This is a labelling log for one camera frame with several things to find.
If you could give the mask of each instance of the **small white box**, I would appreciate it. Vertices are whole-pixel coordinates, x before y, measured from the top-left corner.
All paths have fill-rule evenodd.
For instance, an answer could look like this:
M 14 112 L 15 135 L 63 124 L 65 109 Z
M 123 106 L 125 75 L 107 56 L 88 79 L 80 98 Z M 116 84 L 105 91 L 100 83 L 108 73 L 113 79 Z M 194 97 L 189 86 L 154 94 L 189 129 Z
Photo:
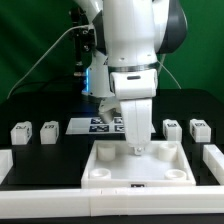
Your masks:
M 190 134 L 195 142 L 211 141 L 211 128 L 204 120 L 190 120 Z
M 167 141 L 182 141 L 182 128 L 176 120 L 163 121 L 163 135 Z
M 59 125 L 56 121 L 44 123 L 40 131 L 40 140 L 42 145 L 56 144 L 59 135 Z
M 0 184 L 13 166 L 12 151 L 0 150 Z
M 12 145 L 26 145 L 32 136 L 32 124 L 29 121 L 17 123 L 11 130 Z

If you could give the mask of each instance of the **cable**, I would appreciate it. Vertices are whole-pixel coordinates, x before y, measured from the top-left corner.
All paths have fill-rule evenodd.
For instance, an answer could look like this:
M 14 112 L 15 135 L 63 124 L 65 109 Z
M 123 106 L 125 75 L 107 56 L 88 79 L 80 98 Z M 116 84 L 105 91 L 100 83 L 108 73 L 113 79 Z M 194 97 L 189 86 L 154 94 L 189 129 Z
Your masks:
M 158 61 L 158 63 L 161 65 L 161 67 L 170 75 L 170 77 L 174 80 L 174 82 L 177 84 L 179 89 L 182 89 L 180 84 L 178 83 L 178 81 L 174 78 L 174 76 L 172 75 L 172 73 L 161 63 Z
M 12 87 L 12 89 L 10 90 L 7 99 L 9 99 L 12 95 L 12 92 L 14 91 L 14 89 L 21 83 L 23 82 L 24 79 L 26 79 L 30 73 L 43 61 L 43 59 L 58 45 L 58 43 L 64 38 L 64 36 L 66 36 L 69 32 L 71 32 L 72 30 L 75 29 L 81 29 L 81 28 L 88 28 L 89 25 L 85 25 L 85 26 L 77 26 L 77 27 L 72 27 L 70 29 L 68 29 L 67 31 L 65 31 L 61 37 L 58 38 L 58 40 L 46 51 L 46 53 L 31 67 L 31 69 Z
M 162 65 L 164 65 L 164 61 L 165 61 L 165 59 L 166 59 L 166 54 L 163 54 L 162 55 L 162 58 L 161 58 L 161 61 L 160 61 L 160 66 L 159 66 L 159 68 L 158 68 L 158 76 L 160 75 L 160 73 L 161 73 L 161 71 L 162 71 Z
M 28 83 L 24 83 L 24 84 L 21 84 L 21 85 L 18 85 L 16 86 L 12 93 L 11 93 L 11 96 L 20 88 L 24 87 L 24 86 L 29 86 L 29 85 L 39 85 L 39 84 L 46 84 L 47 82 L 28 82 Z
M 49 81 L 46 81 L 46 82 L 44 83 L 44 85 L 41 86 L 41 87 L 37 90 L 37 92 L 42 92 L 47 86 L 51 85 L 52 83 L 54 83 L 54 82 L 56 82 L 56 81 L 58 81 L 58 80 L 61 80 L 61 79 L 67 79 L 67 78 L 75 78 L 75 77 L 74 77 L 73 75 L 57 76 L 57 77 L 55 77 L 55 78 L 53 78 L 53 79 L 51 79 L 51 80 L 49 80 Z

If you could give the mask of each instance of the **small white block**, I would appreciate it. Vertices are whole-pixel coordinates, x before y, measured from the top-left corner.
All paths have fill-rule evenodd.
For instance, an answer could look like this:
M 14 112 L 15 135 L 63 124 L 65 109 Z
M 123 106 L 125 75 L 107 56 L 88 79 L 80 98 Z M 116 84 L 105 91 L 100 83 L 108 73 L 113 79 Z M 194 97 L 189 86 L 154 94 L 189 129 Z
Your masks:
M 116 157 L 116 148 L 114 144 L 101 143 L 98 144 L 98 158 L 101 161 L 113 161 Z
M 0 184 L 13 166 L 12 151 L 0 150 Z
M 162 143 L 159 145 L 159 159 L 166 162 L 173 162 L 177 159 L 177 144 Z
M 216 145 L 204 145 L 203 161 L 216 180 L 224 185 L 224 155 Z
M 190 120 L 190 134 L 195 142 L 211 141 L 211 128 L 204 120 Z
M 26 145 L 32 136 L 32 124 L 29 121 L 17 123 L 11 130 L 12 145 Z
M 167 141 L 182 141 L 182 128 L 176 120 L 163 121 L 163 135 Z
M 59 125 L 56 121 L 46 122 L 40 131 L 41 144 L 56 144 L 59 135 Z

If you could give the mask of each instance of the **white base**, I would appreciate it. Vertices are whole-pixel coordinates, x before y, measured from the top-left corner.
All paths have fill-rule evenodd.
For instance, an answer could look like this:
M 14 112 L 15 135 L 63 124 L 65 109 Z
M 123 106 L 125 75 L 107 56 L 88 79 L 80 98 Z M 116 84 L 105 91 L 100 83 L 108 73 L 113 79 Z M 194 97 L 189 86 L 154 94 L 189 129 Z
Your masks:
M 223 205 L 224 186 L 0 191 L 0 219 L 224 213 Z

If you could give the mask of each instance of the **white foam block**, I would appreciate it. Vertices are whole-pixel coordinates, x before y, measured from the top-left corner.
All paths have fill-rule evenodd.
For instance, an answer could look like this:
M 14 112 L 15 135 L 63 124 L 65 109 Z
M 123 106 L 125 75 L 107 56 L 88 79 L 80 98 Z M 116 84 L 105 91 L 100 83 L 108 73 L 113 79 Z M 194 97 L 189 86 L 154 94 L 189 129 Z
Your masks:
M 216 180 L 224 185 L 224 155 L 216 145 L 205 145 L 203 160 Z
M 44 123 L 40 131 L 41 144 L 56 144 L 59 136 L 59 125 L 56 121 Z
M 11 131 L 12 145 L 26 145 L 32 136 L 32 124 L 29 121 L 17 123 Z
M 13 166 L 12 151 L 0 150 L 0 184 Z
M 182 128 L 176 120 L 163 121 L 163 135 L 167 141 L 182 141 Z
M 190 120 L 190 134 L 195 142 L 211 141 L 211 128 L 204 120 Z
M 0 191 L 0 219 L 90 216 L 90 196 L 80 189 Z

